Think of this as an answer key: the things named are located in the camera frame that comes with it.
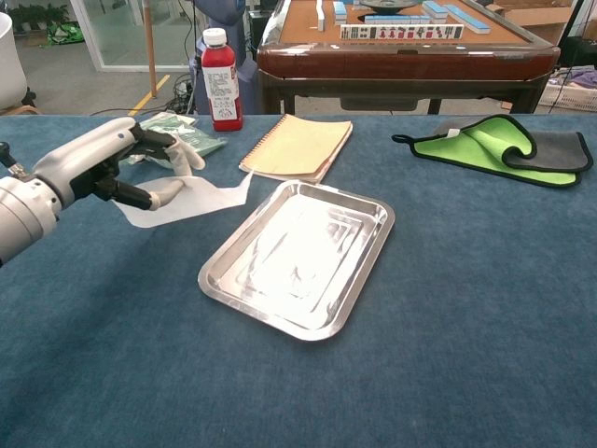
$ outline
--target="microfiber towel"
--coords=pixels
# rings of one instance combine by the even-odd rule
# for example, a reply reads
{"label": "microfiber towel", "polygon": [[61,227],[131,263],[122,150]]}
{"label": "microfiber towel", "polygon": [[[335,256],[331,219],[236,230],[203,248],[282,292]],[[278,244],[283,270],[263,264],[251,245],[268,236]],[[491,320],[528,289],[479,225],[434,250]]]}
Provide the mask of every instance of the microfiber towel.
{"label": "microfiber towel", "polygon": [[573,72],[571,81],[585,89],[597,89],[597,70],[591,67],[580,73]]}
{"label": "microfiber towel", "polygon": [[509,115],[452,119],[433,136],[392,139],[409,144],[417,157],[546,187],[571,187],[592,166],[581,133],[529,132]]}

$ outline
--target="paper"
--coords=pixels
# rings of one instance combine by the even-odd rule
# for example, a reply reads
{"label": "paper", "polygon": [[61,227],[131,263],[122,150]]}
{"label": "paper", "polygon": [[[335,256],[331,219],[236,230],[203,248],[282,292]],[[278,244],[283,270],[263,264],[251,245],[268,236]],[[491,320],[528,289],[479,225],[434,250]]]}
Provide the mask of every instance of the paper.
{"label": "paper", "polygon": [[235,207],[246,203],[246,195],[251,185],[251,177],[247,175],[238,187],[219,189],[202,177],[161,177],[137,185],[146,191],[160,191],[165,189],[176,179],[183,180],[185,186],[171,203],[155,211],[140,210],[123,203],[114,202],[129,222],[144,229],[160,226],[169,222],[198,217],[223,208]]}
{"label": "paper", "polygon": [[284,115],[241,161],[241,169],[264,175],[313,174],[339,150],[351,131],[350,121]]}

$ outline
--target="blue table surface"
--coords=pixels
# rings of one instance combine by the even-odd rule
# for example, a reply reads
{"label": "blue table surface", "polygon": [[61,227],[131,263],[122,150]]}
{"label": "blue table surface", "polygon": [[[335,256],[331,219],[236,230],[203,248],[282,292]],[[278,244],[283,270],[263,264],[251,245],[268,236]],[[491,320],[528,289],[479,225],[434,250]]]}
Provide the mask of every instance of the blue table surface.
{"label": "blue table surface", "polygon": [[[247,117],[201,175],[238,185],[277,119]],[[389,203],[396,225],[339,334],[304,343],[198,288],[277,181],[147,230],[89,197],[0,270],[0,446],[597,446],[595,169],[537,187],[390,140],[445,118],[351,119],[324,182]],[[1,118],[0,140],[31,167],[107,120]],[[594,116],[520,121],[597,141]]]}

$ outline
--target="cardboard box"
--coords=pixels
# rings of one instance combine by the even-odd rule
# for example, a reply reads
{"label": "cardboard box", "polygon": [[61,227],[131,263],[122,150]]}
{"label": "cardboard box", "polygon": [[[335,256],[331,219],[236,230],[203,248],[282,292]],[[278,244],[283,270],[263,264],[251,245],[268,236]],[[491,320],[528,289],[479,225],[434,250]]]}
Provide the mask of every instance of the cardboard box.
{"label": "cardboard box", "polygon": [[494,12],[495,14],[498,14],[502,17],[504,17],[504,13],[506,12],[506,9],[504,7],[500,7],[495,3],[491,3],[490,5],[486,6],[486,8],[489,9],[491,12]]}
{"label": "cardboard box", "polygon": [[573,0],[494,0],[493,3],[509,11],[541,7],[571,7]]}
{"label": "cardboard box", "polygon": [[516,23],[542,39],[558,45],[566,23],[570,20],[570,7],[542,7],[537,9],[510,9],[504,13],[507,21]]}
{"label": "cardboard box", "polygon": [[593,19],[587,24],[583,37],[589,40],[597,40],[597,19]]}

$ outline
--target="mahjong table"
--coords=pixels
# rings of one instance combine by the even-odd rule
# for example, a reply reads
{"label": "mahjong table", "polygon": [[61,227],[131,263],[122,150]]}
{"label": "mahjong table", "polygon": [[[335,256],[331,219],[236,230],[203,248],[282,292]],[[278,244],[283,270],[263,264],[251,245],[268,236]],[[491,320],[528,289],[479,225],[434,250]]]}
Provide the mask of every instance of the mahjong table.
{"label": "mahjong table", "polygon": [[[385,32],[376,25],[374,35],[364,23],[372,10],[346,4],[345,24],[351,26],[342,26],[331,0],[322,2],[325,22],[319,31],[315,0],[280,0],[257,52],[265,112],[279,113],[284,101],[285,112],[294,113],[296,95],[341,98],[347,109],[385,110],[397,101],[430,98],[429,113],[438,112],[441,99],[491,97],[512,103],[513,113],[534,112],[558,47],[472,0],[436,1],[457,6],[489,32],[461,25],[459,38],[437,38],[431,23],[426,34],[431,38],[400,34],[399,25],[387,25]],[[423,15],[423,7],[400,14]],[[458,21],[448,17],[442,26],[449,25]],[[422,31],[422,25],[413,26]]]}

